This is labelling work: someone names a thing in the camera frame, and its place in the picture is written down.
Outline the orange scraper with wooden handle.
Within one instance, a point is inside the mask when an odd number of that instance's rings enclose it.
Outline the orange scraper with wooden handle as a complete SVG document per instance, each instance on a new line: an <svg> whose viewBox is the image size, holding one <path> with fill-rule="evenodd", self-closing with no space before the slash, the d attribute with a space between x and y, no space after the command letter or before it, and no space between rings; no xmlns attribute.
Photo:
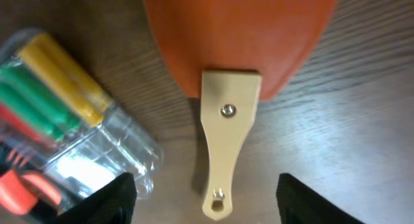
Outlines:
<svg viewBox="0 0 414 224"><path fill-rule="evenodd" d="M257 106L302 68L339 0L143 0L159 52L188 98L200 101L209 171L202 211L233 210L232 180Z"/></svg>

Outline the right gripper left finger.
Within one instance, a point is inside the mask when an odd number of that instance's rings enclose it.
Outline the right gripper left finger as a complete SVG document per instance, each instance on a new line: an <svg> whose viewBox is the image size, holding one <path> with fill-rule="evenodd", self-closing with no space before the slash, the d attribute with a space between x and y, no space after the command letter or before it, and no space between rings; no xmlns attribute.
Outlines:
<svg viewBox="0 0 414 224"><path fill-rule="evenodd" d="M52 223L131 224L136 199L133 174L125 172Z"/></svg>

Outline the clear screwdriver set case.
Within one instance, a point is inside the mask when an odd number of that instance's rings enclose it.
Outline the clear screwdriver set case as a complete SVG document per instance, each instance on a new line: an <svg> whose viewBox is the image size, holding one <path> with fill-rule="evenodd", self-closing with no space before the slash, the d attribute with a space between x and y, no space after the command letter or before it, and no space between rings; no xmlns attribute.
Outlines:
<svg viewBox="0 0 414 224"><path fill-rule="evenodd" d="M21 30L1 44L1 143L61 193L58 214L119 175L138 199L153 191L162 148L46 32Z"/></svg>

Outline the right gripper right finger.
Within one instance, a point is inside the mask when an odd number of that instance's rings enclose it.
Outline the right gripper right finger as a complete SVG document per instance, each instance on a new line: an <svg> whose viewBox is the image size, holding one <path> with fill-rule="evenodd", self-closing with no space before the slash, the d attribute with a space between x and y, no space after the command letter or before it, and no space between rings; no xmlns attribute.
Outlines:
<svg viewBox="0 0 414 224"><path fill-rule="evenodd" d="M276 199L282 224L362 224L293 175L279 175Z"/></svg>

